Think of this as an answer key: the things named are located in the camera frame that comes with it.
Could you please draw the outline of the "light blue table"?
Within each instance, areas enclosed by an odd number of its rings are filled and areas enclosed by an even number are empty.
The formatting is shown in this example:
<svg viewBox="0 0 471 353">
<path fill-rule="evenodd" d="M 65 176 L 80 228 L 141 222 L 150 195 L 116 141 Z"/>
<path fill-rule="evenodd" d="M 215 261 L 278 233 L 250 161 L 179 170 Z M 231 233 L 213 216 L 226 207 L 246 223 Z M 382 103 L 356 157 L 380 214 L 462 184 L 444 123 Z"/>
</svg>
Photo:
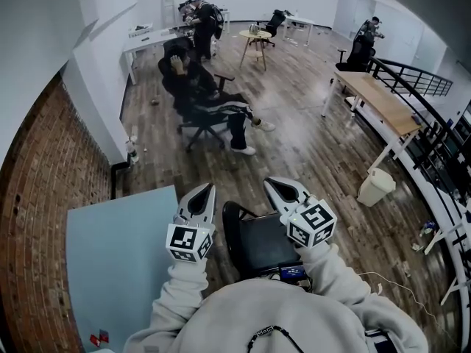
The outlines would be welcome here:
<svg viewBox="0 0 471 353">
<path fill-rule="evenodd" d="M 68 285 L 85 353 L 121 353 L 131 334 L 149 326 L 152 302 L 177 261 L 166 236 L 180 200 L 167 186 L 68 212 Z M 101 329 L 109 344 L 96 347 L 89 338 Z"/>
</svg>

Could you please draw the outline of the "black device blue screen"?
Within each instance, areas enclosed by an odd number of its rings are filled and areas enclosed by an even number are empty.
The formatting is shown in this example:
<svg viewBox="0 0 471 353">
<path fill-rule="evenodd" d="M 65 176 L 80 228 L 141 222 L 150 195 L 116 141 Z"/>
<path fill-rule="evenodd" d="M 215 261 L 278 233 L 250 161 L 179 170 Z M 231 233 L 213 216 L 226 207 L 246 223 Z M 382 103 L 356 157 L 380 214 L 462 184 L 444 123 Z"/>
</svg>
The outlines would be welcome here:
<svg viewBox="0 0 471 353">
<path fill-rule="evenodd" d="M 280 280 L 286 283 L 296 283 L 308 278 L 302 263 L 286 263 L 278 266 Z"/>
</svg>

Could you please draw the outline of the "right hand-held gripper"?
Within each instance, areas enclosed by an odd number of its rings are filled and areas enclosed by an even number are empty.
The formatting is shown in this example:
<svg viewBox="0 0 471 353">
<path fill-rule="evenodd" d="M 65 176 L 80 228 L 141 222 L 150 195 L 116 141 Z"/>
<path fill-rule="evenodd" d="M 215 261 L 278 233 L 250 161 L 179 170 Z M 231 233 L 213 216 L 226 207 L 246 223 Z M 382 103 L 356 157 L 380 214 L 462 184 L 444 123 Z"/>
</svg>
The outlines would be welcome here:
<svg viewBox="0 0 471 353">
<path fill-rule="evenodd" d="M 288 238 L 297 245 L 313 248 L 334 233 L 337 224 L 335 213 L 324 199 L 318 200 L 314 196 L 307 196 L 298 202 L 305 191 L 298 181 L 268 176 L 263 181 L 263 189 L 272 208 L 282 213 L 280 223 L 286 227 Z M 288 209 L 293 202 L 298 203 Z"/>
</svg>

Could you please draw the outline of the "white trash bin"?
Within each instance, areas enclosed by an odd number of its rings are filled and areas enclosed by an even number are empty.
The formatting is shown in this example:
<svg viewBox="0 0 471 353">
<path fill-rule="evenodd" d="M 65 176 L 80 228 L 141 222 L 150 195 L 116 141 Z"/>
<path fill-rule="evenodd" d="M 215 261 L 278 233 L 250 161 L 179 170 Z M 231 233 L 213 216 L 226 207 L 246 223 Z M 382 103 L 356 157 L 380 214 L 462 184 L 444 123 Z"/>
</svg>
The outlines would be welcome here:
<svg viewBox="0 0 471 353">
<path fill-rule="evenodd" d="M 373 168 L 358 189 L 357 201 L 367 207 L 372 207 L 395 189 L 396 182 L 389 173 Z"/>
</svg>

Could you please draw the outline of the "round wooden side table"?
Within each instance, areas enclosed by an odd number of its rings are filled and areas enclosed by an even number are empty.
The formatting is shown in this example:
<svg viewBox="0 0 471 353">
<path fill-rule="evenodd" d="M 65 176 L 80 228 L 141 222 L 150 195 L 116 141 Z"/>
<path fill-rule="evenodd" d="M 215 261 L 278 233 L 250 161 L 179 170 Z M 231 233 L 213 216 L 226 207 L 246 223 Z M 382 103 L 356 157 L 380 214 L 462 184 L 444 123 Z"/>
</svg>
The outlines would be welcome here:
<svg viewBox="0 0 471 353">
<path fill-rule="evenodd" d="M 242 67 L 245 57 L 253 57 L 256 60 L 262 59 L 263 69 L 266 70 L 266 56 L 264 50 L 264 41 L 272 37 L 272 35 L 266 31 L 260 30 L 257 33 L 250 32 L 249 30 L 242 30 L 239 32 L 240 36 L 246 39 L 244 50 L 242 52 L 239 68 Z M 253 42 L 255 44 L 255 50 L 249 50 L 249 44 Z"/>
</svg>

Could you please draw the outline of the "person's grey hooded sweatshirt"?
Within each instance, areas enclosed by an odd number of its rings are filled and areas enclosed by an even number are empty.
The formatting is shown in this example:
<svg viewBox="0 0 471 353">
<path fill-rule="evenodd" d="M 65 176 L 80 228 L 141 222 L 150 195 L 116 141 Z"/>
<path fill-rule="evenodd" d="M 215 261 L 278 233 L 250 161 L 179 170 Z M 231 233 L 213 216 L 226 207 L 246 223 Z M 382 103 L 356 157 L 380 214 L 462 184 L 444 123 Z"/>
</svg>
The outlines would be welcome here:
<svg viewBox="0 0 471 353">
<path fill-rule="evenodd" d="M 348 307 L 273 280 L 249 279 L 203 298 L 178 332 L 149 326 L 131 335 L 125 353 L 429 353 L 417 324 L 372 292 Z"/>
</svg>

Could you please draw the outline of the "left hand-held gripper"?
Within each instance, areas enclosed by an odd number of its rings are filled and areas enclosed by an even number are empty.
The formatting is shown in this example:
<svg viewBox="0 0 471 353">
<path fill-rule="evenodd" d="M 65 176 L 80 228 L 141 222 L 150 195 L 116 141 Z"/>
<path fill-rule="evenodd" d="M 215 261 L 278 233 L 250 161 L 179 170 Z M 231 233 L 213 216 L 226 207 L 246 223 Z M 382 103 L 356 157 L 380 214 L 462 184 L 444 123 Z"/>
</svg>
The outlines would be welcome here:
<svg viewBox="0 0 471 353">
<path fill-rule="evenodd" d="M 199 263 L 213 245 L 216 230 L 216 186 L 204 183 L 181 198 L 172 224 L 168 225 L 166 249 L 177 261 Z"/>
</svg>

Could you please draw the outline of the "black metal railing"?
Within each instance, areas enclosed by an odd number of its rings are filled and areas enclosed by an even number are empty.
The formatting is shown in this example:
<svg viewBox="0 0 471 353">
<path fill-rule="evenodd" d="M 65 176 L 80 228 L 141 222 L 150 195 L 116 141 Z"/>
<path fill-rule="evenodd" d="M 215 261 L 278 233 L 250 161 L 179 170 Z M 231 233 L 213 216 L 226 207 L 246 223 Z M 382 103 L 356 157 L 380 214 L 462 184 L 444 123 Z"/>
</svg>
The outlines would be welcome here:
<svg viewBox="0 0 471 353">
<path fill-rule="evenodd" d="M 377 81 L 411 108 L 422 131 L 408 153 L 421 173 L 419 187 L 433 212 L 438 230 L 471 225 L 471 102 L 464 116 L 443 118 L 429 100 L 448 96 L 453 82 L 391 60 L 370 60 Z M 461 350 L 471 353 L 471 306 L 461 307 Z"/>
</svg>

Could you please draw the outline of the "aluminium ladder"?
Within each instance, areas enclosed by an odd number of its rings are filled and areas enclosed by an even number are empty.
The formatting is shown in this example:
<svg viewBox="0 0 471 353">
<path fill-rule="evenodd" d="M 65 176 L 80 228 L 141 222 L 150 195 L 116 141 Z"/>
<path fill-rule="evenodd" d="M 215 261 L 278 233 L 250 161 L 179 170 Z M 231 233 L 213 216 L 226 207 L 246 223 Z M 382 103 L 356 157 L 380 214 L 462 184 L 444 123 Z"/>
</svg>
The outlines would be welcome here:
<svg viewBox="0 0 471 353">
<path fill-rule="evenodd" d="M 175 12 L 175 0 L 161 0 L 162 22 L 164 28 L 171 28 L 177 25 Z"/>
</svg>

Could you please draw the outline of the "white table frame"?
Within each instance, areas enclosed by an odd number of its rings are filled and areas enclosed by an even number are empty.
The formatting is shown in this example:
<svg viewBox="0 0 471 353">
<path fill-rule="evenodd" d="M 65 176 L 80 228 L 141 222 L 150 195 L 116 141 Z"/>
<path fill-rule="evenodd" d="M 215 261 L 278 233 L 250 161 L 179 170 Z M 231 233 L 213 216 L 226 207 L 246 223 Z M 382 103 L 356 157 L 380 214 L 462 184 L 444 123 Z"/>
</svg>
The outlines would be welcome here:
<svg viewBox="0 0 471 353">
<path fill-rule="evenodd" d="M 438 242 L 442 241 L 450 253 L 455 278 L 440 301 L 440 305 L 445 304 L 451 293 L 458 292 L 461 306 L 467 309 L 471 306 L 471 225 L 460 224 L 447 232 L 439 229 L 425 248 L 424 254 L 427 255 Z"/>
</svg>

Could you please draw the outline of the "wooden desk white legs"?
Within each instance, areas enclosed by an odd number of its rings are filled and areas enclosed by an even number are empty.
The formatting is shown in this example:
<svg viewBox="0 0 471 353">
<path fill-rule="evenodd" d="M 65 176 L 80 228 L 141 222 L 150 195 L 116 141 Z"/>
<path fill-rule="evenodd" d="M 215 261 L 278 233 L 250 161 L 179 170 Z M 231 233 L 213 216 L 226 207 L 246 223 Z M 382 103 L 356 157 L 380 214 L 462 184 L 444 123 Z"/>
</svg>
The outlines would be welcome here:
<svg viewBox="0 0 471 353">
<path fill-rule="evenodd" d="M 382 87 L 371 74 L 361 72 L 335 71 L 333 83 L 330 86 L 328 97 L 322 108 L 321 116 L 327 115 L 327 109 L 334 97 L 334 91 L 338 83 L 346 85 L 354 93 L 354 102 L 350 108 L 352 114 L 355 113 L 357 106 L 362 101 L 365 105 L 371 107 L 376 116 L 393 132 L 392 139 L 389 140 L 386 147 L 371 164 L 368 172 L 379 166 L 385 156 L 396 146 L 400 144 L 400 139 L 406 140 L 398 147 L 393 159 L 397 159 L 399 154 L 406 149 L 408 144 L 418 134 L 422 127 L 414 119 L 411 110 L 408 109 L 397 97 Z"/>
</svg>

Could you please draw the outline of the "person's left forearm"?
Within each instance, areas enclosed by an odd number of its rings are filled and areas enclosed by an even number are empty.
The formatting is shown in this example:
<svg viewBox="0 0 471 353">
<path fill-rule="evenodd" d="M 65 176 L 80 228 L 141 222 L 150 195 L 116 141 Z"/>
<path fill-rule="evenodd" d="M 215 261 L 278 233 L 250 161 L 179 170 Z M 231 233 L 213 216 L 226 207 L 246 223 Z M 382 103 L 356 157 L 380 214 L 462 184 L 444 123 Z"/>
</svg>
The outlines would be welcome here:
<svg viewBox="0 0 471 353">
<path fill-rule="evenodd" d="M 178 332 L 199 309 L 202 292 L 208 287 L 207 260 L 198 263 L 175 261 L 160 297 L 152 303 L 150 327 L 157 332 Z"/>
</svg>

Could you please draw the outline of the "red sticker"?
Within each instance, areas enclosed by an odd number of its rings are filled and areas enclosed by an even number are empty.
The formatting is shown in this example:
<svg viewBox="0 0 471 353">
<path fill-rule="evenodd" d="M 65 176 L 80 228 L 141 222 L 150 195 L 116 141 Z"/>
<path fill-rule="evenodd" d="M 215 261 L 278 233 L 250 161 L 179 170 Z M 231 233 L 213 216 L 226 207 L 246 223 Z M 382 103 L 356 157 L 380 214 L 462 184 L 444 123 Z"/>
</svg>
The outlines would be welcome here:
<svg viewBox="0 0 471 353">
<path fill-rule="evenodd" d="M 109 344 L 109 333 L 108 331 L 101 329 L 97 335 L 91 334 L 89 340 L 96 347 L 100 347 L 103 344 Z"/>
</svg>

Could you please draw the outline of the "black office chair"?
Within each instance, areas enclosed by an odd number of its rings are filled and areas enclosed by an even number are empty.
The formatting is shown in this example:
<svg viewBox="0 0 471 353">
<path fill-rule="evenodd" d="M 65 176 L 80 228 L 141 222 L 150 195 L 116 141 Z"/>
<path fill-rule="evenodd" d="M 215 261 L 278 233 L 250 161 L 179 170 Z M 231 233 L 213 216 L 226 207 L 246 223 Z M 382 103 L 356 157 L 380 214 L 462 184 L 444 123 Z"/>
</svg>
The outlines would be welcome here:
<svg viewBox="0 0 471 353">
<path fill-rule="evenodd" d="M 346 62 L 336 63 L 338 71 L 366 72 L 369 62 L 375 56 L 375 39 L 370 32 L 358 34 Z"/>
<path fill-rule="evenodd" d="M 169 87 L 166 86 L 166 83 L 164 82 L 164 80 L 168 79 L 171 74 L 170 60 L 166 60 L 166 58 L 168 57 L 169 51 L 178 46 L 184 48 L 187 51 L 187 55 L 191 60 L 195 58 L 196 53 L 192 40 L 183 36 L 172 40 L 167 40 L 163 44 L 164 56 L 157 64 L 159 71 L 163 76 L 163 87 L 174 98 L 174 109 L 182 119 L 182 123 L 177 126 L 177 134 L 181 135 L 185 128 L 196 129 L 196 132 L 185 147 L 185 151 L 187 153 L 192 150 L 193 145 L 197 142 L 202 134 L 210 134 L 213 136 L 219 142 L 219 148 L 224 149 L 224 139 L 217 131 L 214 130 L 214 127 L 218 124 L 227 123 L 227 117 L 225 115 L 205 117 L 203 113 L 194 111 L 190 107 L 186 107 L 183 103 L 177 102 L 174 93 L 170 91 Z"/>
<path fill-rule="evenodd" d="M 271 38 L 274 38 L 277 35 L 277 29 L 285 21 L 286 12 L 282 10 L 275 10 L 270 21 L 265 25 L 263 30 L 268 32 L 271 35 Z"/>
</svg>

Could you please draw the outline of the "clear plastic bottle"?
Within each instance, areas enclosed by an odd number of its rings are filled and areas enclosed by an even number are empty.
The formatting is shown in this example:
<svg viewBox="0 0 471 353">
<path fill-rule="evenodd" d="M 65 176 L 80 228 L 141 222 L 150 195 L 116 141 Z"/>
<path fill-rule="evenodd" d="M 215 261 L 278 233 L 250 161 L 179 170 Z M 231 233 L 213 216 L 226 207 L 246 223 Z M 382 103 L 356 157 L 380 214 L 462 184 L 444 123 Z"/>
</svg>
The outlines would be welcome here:
<svg viewBox="0 0 471 353">
<path fill-rule="evenodd" d="M 137 163 L 139 161 L 139 156 L 135 146 L 135 141 L 131 137 L 128 137 L 125 142 L 125 146 L 131 163 Z"/>
</svg>

